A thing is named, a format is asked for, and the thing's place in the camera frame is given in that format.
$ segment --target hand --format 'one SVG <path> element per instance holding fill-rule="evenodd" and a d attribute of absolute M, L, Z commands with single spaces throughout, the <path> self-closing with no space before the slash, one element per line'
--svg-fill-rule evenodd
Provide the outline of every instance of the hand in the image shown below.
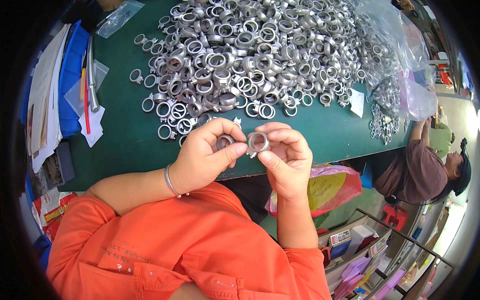
<path fill-rule="evenodd" d="M 218 151 L 216 139 L 224 133 L 240 143 Z M 233 168 L 237 158 L 247 151 L 246 140 L 240 127 L 224 118 L 209 121 L 190 132 L 168 170 L 175 191 L 184 194 L 200 189 L 213 182 L 222 171 Z"/>
<path fill-rule="evenodd" d="M 432 124 L 432 117 L 428 117 L 428 118 L 425 120 L 425 124 L 424 124 L 423 126 L 424 126 L 424 127 L 427 126 L 427 127 L 429 128 L 431 124 Z"/>
<path fill-rule="evenodd" d="M 307 197 L 307 185 L 312 167 L 312 151 L 300 132 L 290 126 L 269 122 L 255 128 L 270 140 L 271 151 L 262 151 L 258 159 L 267 168 L 273 190 L 286 200 Z"/>

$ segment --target green shirt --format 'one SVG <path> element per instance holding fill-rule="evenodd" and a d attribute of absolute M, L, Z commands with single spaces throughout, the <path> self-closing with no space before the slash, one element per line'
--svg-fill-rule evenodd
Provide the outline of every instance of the green shirt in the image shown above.
<path fill-rule="evenodd" d="M 444 158 L 452 145 L 452 131 L 447 125 L 440 123 L 440 129 L 430 128 L 430 147 L 437 151 L 439 158 Z"/>

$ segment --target hair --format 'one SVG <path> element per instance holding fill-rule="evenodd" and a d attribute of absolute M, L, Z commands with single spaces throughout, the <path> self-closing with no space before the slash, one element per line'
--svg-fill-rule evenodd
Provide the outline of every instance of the hair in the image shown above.
<path fill-rule="evenodd" d="M 455 186 L 455 180 L 449 180 L 447 185 L 445 185 L 444 189 L 440 192 L 438 196 L 432 199 L 428 204 L 437 203 L 439 201 L 445 200 L 451 191 L 453 191 L 453 187 Z"/>

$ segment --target black cap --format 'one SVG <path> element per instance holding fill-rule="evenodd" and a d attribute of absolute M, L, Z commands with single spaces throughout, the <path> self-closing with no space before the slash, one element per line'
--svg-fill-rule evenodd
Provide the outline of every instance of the black cap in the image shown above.
<path fill-rule="evenodd" d="M 460 144 L 460 148 L 462 149 L 460 155 L 463 157 L 463 163 L 458 166 L 460 177 L 458 177 L 458 179 L 454 183 L 453 191 L 455 192 L 455 196 L 463 193 L 463 191 L 467 188 L 468 183 L 470 182 L 470 177 L 472 176 L 472 167 L 470 164 L 470 160 L 468 159 L 466 146 L 467 139 L 463 138 L 462 143 Z"/>

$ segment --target white box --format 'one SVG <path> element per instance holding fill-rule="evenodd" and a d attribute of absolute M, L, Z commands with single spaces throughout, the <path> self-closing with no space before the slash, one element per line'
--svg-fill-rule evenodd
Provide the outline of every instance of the white box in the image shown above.
<path fill-rule="evenodd" d="M 357 248 L 360 246 L 362 241 L 369 237 L 369 236 L 376 236 L 378 237 L 378 234 L 375 230 L 371 229 L 369 226 L 363 224 L 363 225 L 358 225 L 355 226 L 354 228 L 350 229 L 350 238 L 352 239 L 352 242 L 350 242 L 350 245 L 347 248 L 347 251 L 345 252 L 344 256 L 346 258 L 349 258 L 355 254 L 355 251 Z"/>

